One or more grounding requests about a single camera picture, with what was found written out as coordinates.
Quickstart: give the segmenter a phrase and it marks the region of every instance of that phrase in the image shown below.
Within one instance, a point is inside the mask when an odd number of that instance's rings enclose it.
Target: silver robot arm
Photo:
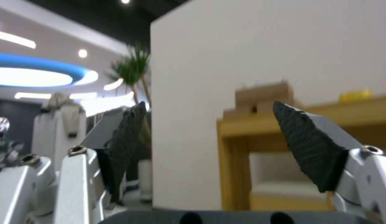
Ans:
[[[0,172],[0,224],[99,223],[109,201],[97,154],[82,146],[69,150],[59,175],[36,155]]]
[[[339,211],[386,223],[386,156],[374,146],[349,151],[332,201]]]

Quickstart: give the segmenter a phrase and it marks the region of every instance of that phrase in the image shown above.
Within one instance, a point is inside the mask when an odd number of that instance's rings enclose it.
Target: blue ceiling light ring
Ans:
[[[80,81],[82,78],[84,78],[85,74],[90,71],[89,69],[84,68],[82,66],[67,64],[60,61],[2,53],[0,53],[0,68],[26,68],[41,71],[57,72],[68,75],[72,78],[72,82],[68,85],[72,85],[75,82]]]

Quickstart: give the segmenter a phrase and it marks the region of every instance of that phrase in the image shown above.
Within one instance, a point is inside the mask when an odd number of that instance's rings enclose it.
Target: plant stem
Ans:
[[[132,92],[134,92],[134,101],[135,101],[136,104],[139,104],[139,101],[138,101],[138,91],[136,91],[136,86],[132,85],[131,88],[132,88]]]
[[[150,97],[149,88],[147,87],[147,83],[146,83],[146,79],[144,77],[144,74],[140,76],[140,79],[142,80],[144,92],[146,94],[147,100],[149,101],[149,107],[151,108],[152,107],[152,98]]]

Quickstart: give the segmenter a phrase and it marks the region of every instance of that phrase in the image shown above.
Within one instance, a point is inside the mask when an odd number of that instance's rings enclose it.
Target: wooden block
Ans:
[[[286,81],[271,85],[262,85],[253,88],[241,89],[235,92],[236,108],[253,106],[264,100],[280,97],[293,97],[293,89]]]
[[[247,116],[252,113],[252,108],[250,107],[240,107],[238,109],[229,109],[223,111],[223,118],[236,118],[240,116]]]
[[[294,99],[292,96],[280,96],[270,100],[263,100],[257,103],[257,113],[269,112],[273,110],[273,103],[280,101],[288,105],[294,106]]]

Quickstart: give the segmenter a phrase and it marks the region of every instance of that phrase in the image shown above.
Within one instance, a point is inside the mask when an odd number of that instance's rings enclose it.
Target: dark wall panel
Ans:
[[[0,100],[0,117],[9,119],[11,126],[7,138],[24,142],[23,152],[31,152],[34,118],[41,105]]]

